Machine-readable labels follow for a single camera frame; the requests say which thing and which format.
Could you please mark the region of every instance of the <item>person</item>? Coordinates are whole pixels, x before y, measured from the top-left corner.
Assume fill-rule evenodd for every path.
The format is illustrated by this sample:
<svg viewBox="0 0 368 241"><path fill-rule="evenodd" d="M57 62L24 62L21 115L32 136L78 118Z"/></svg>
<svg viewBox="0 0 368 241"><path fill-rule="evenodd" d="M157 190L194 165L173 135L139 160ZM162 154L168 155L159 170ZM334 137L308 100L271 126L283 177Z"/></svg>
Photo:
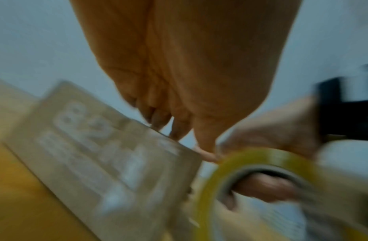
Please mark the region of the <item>person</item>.
<svg viewBox="0 0 368 241"><path fill-rule="evenodd" d="M266 98L301 0L70 0L98 64L152 128L191 129L214 161L215 140ZM222 155L250 146L311 158L320 146L307 97L239 124ZM256 174L234 191L265 201L294 196L285 179Z"/></svg>

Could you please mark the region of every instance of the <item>yellow tape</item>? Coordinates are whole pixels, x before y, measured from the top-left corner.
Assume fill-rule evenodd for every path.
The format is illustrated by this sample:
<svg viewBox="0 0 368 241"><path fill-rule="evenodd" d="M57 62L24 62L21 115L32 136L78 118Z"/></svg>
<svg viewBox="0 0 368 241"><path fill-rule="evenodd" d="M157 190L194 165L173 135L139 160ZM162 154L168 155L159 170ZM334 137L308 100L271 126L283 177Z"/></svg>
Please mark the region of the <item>yellow tape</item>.
<svg viewBox="0 0 368 241"><path fill-rule="evenodd" d="M279 172L283 170L296 175L309 184L316 185L314 168L309 160L276 149L256 148L231 155L213 173L200 195L195 216L195 221L198 223L195 230L195 240L215 240L211 222L214 201L220 193L220 189L230 180L235 180L236 177L241 177L249 172L277 169Z"/></svg>

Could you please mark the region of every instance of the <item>clear packing tape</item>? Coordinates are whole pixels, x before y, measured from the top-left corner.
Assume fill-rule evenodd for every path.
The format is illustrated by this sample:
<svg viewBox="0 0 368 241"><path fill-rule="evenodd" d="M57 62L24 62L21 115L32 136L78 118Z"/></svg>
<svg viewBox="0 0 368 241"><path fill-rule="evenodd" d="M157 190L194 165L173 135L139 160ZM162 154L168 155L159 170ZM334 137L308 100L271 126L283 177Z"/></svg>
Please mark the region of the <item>clear packing tape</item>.
<svg viewBox="0 0 368 241"><path fill-rule="evenodd" d="M365 212L360 209L368 207L367 180L349 177L346 182L343 172L321 170L297 155L267 148L229 156L189 211L177 211L200 166L199 155L68 82L42 101L5 144L102 241L161 240L167 223L180 218L185 222L170 227L178 240L230 240L215 215L216 200L239 178L262 171L297 185L308 223L305 240L347 240L353 230L368 233L368 218L361 218ZM351 197L347 202L337 195L341 189ZM279 240L276 232L262 233L267 236L260 240ZM353 235L348 240L359 240Z"/></svg>

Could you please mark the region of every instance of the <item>tape roll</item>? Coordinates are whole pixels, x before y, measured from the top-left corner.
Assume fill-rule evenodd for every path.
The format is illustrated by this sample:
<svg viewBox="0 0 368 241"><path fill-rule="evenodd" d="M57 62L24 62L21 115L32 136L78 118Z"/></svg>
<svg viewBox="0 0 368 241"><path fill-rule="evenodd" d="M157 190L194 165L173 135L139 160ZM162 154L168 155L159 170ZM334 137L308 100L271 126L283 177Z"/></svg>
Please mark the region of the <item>tape roll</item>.
<svg viewBox="0 0 368 241"><path fill-rule="evenodd" d="M293 153L255 148L231 155L219 165L203 188L195 213L194 240L217 240L213 216L215 200L225 194L238 179L262 171L281 174L301 187L317 185L315 166L309 160Z"/></svg>

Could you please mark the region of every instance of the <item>open palm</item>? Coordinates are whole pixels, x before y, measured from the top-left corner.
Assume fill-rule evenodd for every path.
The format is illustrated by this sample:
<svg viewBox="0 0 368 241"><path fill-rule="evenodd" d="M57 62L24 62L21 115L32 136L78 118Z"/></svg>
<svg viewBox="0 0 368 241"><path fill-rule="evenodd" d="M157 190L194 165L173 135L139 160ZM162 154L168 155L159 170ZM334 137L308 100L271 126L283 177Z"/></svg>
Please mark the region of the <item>open palm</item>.
<svg viewBox="0 0 368 241"><path fill-rule="evenodd" d="M99 65L155 129L200 147L266 97L300 0L71 0Z"/></svg>

